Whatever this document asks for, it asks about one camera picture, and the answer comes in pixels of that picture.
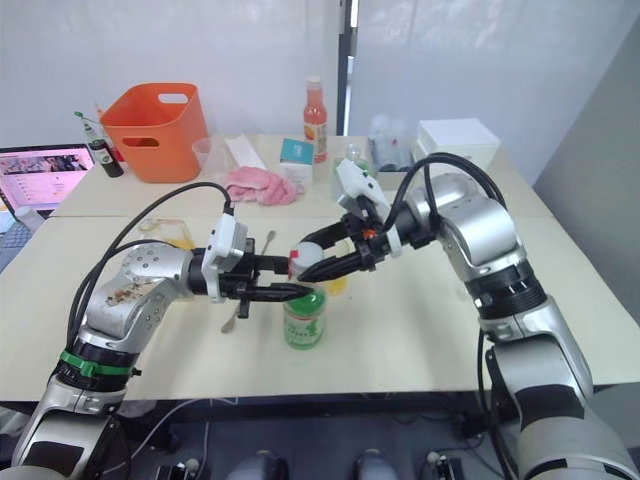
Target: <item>pink towel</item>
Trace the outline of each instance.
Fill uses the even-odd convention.
[[[289,180],[255,167],[240,167],[230,172],[227,190],[234,202],[257,201],[261,205],[288,205],[298,196]]]

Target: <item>orange basket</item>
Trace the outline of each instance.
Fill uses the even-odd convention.
[[[200,172],[191,145],[209,133],[195,85],[137,85],[111,105],[100,121],[143,182],[187,182]]]

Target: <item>metal spoon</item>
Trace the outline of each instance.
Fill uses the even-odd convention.
[[[276,238],[276,231],[275,230],[269,230],[269,233],[267,233],[267,239],[264,242],[264,247],[262,247],[262,252],[260,252],[260,255],[264,255],[265,254],[265,252],[267,251],[267,247],[273,241],[274,238]],[[235,326],[236,326],[236,317],[238,316],[238,310],[239,309],[240,309],[240,304],[238,303],[238,305],[236,305],[236,308],[233,310],[233,313],[229,317],[229,320],[227,320],[227,322],[222,327],[220,327],[220,332],[229,333],[230,331],[232,331],[235,328]]]

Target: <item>teal box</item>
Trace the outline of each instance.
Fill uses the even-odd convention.
[[[313,145],[291,138],[282,141],[280,174],[302,193],[313,183]]]
[[[313,165],[313,145],[291,138],[285,138],[280,151],[280,162]]]

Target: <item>glass jar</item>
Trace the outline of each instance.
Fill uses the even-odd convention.
[[[318,285],[303,284],[314,291],[302,298],[284,304],[284,337],[289,345],[299,350],[315,346],[325,327],[327,295]]]

